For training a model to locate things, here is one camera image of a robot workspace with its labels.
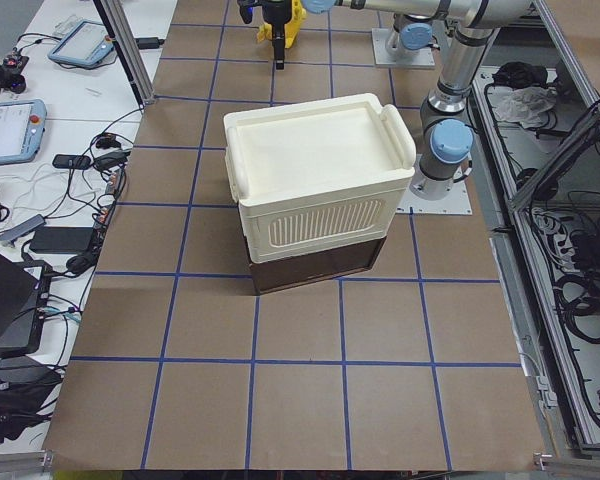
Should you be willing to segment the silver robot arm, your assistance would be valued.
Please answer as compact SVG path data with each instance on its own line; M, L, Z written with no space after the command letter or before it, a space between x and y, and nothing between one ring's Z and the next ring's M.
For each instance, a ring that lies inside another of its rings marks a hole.
M431 17L395 13L392 38L388 45L399 55L434 45Z
M425 151L418 160L410 190L424 200L446 197L467 176L455 173L473 145L469 127L458 119L466 108L471 84L496 31L520 18L527 1L303 1L307 11L326 13L335 6L394 14L394 22L413 17L458 22L436 86L421 107Z

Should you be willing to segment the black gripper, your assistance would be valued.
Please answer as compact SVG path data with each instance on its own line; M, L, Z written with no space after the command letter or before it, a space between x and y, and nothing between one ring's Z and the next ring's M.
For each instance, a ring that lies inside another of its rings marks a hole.
M264 0L263 18L272 27L275 69L283 70L285 68L285 25L292 18L292 1Z

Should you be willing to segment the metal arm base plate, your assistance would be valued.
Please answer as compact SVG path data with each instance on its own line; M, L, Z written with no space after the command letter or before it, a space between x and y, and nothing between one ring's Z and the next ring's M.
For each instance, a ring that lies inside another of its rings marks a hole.
M396 207L397 214L472 215L473 210L464 182L454 184L442 199L419 197L411 187L405 191Z

